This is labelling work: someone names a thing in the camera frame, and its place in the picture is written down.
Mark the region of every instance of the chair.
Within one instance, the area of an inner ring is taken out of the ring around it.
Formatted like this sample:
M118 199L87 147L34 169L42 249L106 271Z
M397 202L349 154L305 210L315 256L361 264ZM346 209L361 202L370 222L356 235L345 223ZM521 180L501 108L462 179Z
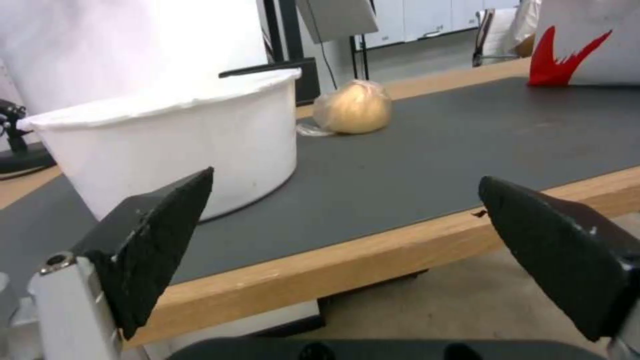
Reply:
M517 8L487 9L476 13L478 32L473 67L517 59L516 53L505 53L503 44L509 27L516 17Z

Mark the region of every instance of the white container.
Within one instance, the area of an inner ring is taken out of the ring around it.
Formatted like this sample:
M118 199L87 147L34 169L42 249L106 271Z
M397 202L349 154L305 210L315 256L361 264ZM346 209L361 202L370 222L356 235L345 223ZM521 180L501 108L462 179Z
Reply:
M213 166L206 219L259 199L293 173L299 77L290 69L175 85L35 115L25 126L98 220L128 196Z

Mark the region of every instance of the gray mat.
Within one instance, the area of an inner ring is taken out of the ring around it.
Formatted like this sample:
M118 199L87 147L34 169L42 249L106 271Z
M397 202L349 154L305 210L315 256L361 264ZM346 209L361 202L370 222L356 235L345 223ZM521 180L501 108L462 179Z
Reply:
M640 90L514 78L396 101L383 131L299 138L291 179L198 226L173 282L472 208L485 174L543 189L637 165ZM68 181L54 180L2 211L0 271L22 288L93 224Z

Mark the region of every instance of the table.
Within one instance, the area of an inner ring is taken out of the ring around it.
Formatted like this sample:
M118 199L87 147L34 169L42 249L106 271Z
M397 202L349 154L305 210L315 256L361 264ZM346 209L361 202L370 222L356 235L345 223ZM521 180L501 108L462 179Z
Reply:
M441 92L513 76L526 76L528 60L399 81L387 86L394 99ZM298 117L311 114L299 108ZM0 208L60 174L57 168L0 183ZM640 209L640 167L547 191L616 217ZM247 266L170 286L145 328L129 346L171 338L279 307L325 297L445 265L499 248L487 218L470 211L365 236L338 245Z

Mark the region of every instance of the red logo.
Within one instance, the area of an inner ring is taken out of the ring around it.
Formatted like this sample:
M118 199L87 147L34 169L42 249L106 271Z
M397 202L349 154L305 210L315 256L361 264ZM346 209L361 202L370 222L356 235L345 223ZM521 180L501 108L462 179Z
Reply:
M609 30L602 36L596 38L577 54L573 53L568 58L558 60L554 56L556 27L552 26L548 28L540 38L540 43L531 58L529 85L568 85L571 76L582 61L595 49L598 49L612 32L613 30Z

